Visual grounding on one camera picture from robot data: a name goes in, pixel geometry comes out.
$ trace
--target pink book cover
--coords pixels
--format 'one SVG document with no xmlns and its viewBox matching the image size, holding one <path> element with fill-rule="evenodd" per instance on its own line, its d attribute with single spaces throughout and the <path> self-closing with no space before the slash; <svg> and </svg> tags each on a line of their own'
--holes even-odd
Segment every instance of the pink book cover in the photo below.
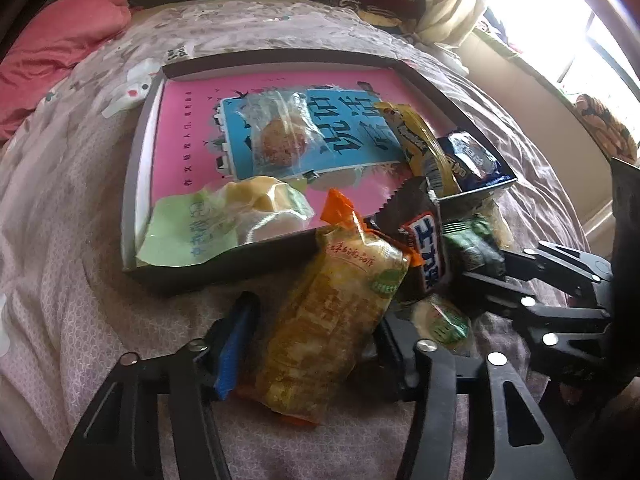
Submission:
<svg viewBox="0 0 640 480">
<path fill-rule="evenodd" d="M 410 90 L 392 69 L 265 72 L 166 83 L 158 126 L 151 181 L 152 205 L 160 198 L 187 194 L 205 186 L 216 190 L 234 179 L 225 161 L 225 134 L 215 116 L 220 101 L 274 88 L 306 89 L 335 86 L 367 89 L 380 100 L 411 105 L 438 136 L 452 128 Z M 411 176 L 405 163 L 368 166 L 359 171 L 329 172 L 305 191 L 316 211 L 310 227 L 322 224 L 322 211 L 329 187 L 337 187 L 363 216 L 375 213 L 394 191 Z"/>
</svg>

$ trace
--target chocolate bar wrapper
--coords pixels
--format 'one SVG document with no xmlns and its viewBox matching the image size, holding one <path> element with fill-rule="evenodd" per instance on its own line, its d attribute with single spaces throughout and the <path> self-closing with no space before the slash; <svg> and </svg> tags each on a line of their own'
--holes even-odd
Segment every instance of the chocolate bar wrapper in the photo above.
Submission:
<svg viewBox="0 0 640 480">
<path fill-rule="evenodd" d="M 440 208 L 426 177 L 405 181 L 376 213 L 373 223 L 385 235 L 418 251 L 424 260 L 422 266 L 407 271 L 396 292 L 398 303 L 421 300 L 447 281 Z"/>
</svg>

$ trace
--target yellow snack package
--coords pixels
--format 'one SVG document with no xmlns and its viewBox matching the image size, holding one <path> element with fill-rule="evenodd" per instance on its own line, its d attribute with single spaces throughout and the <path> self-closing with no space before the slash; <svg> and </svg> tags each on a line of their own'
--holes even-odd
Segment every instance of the yellow snack package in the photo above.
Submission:
<svg viewBox="0 0 640 480">
<path fill-rule="evenodd" d="M 320 422 L 380 322 L 418 253 L 368 229 L 353 204 L 329 190 L 319 235 L 321 249 L 308 265 L 267 343 L 255 381 L 257 399 L 275 412 Z"/>
<path fill-rule="evenodd" d="M 451 164 L 429 125 L 408 105 L 379 102 L 386 124 L 398 138 L 415 176 L 425 176 L 439 198 L 460 193 Z"/>
</svg>

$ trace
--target pink pillow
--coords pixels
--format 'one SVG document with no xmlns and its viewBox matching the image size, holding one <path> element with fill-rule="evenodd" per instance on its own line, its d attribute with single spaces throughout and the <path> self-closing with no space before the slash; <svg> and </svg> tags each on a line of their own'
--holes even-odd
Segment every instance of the pink pillow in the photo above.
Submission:
<svg viewBox="0 0 640 480">
<path fill-rule="evenodd" d="M 76 64 L 130 21 L 127 0 L 58 0 L 41 10 L 0 63 L 0 142 Z"/>
</svg>

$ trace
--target bed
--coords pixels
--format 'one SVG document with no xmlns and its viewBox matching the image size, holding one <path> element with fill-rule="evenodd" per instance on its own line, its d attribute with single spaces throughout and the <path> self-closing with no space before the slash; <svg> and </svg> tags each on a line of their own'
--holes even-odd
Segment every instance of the bed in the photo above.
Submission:
<svg viewBox="0 0 640 480">
<path fill-rule="evenodd" d="M 542 239 L 588 250 L 554 171 L 508 114 L 468 80 L 350 10 L 306 0 L 212 0 L 143 11 L 50 92 L 0 160 L 1 319 L 10 341 L 0 357 L 0 431 L 34 480 L 52 477 L 123 352 L 174 352 L 223 316 L 242 290 L 273 309 L 297 276 L 288 270 L 162 300 L 121 270 L 120 208 L 140 108 L 110 118 L 101 111 L 130 68 L 185 42 L 195 56 L 293 47 L 407 60 L 471 117 L 517 174 L 518 183 L 497 198 L 517 245 Z M 558 291 L 535 287 L 543 302 L 566 304 Z M 485 315 L 474 330 L 481 352 L 503 352 L 534 396 L 542 394 L 545 378 L 527 372 L 526 346 L 507 321 Z M 462 474 L 464 408 L 462 400 L 452 478 Z M 362 402 L 346 386 L 314 430 L 284 426 L 246 400 L 214 406 L 232 477 L 251 480 L 394 478 L 411 416 L 410 405 Z M 168 419 L 160 420 L 165 477 L 175 479 Z"/>
</svg>

